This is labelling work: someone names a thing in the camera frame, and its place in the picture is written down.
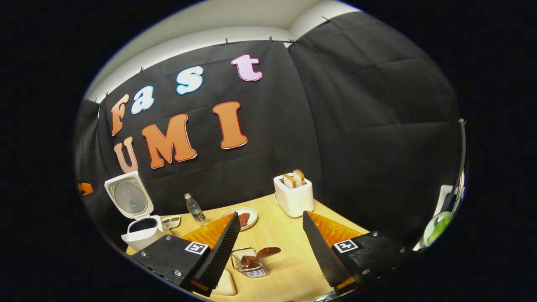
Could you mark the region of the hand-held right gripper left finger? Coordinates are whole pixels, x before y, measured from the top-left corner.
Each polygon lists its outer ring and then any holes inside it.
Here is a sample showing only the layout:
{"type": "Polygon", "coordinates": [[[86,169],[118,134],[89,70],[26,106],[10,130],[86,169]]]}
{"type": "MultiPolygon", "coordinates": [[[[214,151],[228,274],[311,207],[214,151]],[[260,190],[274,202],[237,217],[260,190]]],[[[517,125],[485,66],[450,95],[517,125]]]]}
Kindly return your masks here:
{"type": "Polygon", "coordinates": [[[239,232],[239,215],[232,212],[183,237],[165,235],[132,258],[169,283],[209,297],[239,232]]]}

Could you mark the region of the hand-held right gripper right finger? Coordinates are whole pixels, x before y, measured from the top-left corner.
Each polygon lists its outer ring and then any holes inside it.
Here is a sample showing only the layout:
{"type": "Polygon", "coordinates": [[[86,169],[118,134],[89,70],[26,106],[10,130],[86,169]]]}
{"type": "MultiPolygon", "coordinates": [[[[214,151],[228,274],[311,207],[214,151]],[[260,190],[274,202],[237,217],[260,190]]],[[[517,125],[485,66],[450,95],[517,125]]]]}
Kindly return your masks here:
{"type": "Polygon", "coordinates": [[[311,211],[304,211],[302,226],[336,294],[371,287],[416,254],[412,247],[383,233],[363,234],[311,211]]]}

